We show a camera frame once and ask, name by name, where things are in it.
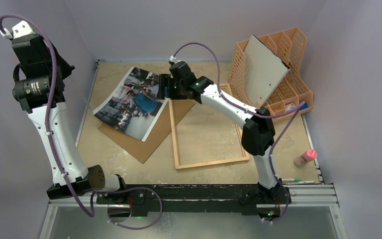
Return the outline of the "light wooden picture frame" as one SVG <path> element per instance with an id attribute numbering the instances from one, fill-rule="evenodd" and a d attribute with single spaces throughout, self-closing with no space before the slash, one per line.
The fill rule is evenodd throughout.
<path id="1" fill-rule="evenodd" d="M 247 163 L 248 152 L 239 145 L 242 130 L 231 120 L 208 106 L 194 104 L 176 119 L 179 102 L 169 101 L 171 134 L 176 170 Z"/>

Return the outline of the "printed street photo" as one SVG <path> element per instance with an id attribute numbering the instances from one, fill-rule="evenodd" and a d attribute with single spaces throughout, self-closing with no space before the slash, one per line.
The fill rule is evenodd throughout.
<path id="1" fill-rule="evenodd" d="M 133 118 L 155 117 L 166 100 L 158 99 L 159 74 L 132 67 L 93 115 L 118 131 Z"/>

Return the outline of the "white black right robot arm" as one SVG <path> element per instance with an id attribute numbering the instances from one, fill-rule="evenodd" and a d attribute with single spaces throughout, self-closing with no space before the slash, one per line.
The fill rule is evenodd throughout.
<path id="1" fill-rule="evenodd" d="M 280 179 L 274 165 L 276 132 L 270 112 L 239 101 L 205 76 L 197 78 L 184 61 L 170 61 L 169 65 L 169 74 L 159 77 L 159 99 L 192 100 L 218 110 L 237 124 L 242 130 L 241 145 L 256 164 L 260 198 L 267 203 L 276 199 Z"/>

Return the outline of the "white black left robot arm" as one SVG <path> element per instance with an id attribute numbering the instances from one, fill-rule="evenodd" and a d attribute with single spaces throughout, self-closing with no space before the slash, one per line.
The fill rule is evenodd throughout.
<path id="1" fill-rule="evenodd" d="M 86 167 L 75 146 L 63 82 L 75 67 L 55 52 L 56 79 L 52 80 L 51 51 L 43 36 L 33 33 L 15 38 L 11 43 L 19 59 L 13 71 L 12 94 L 36 127 L 46 150 L 53 176 L 48 197 L 55 200 L 74 194 L 109 192 L 115 203 L 124 203 L 128 190 L 122 177 L 104 173 L 100 165 Z"/>

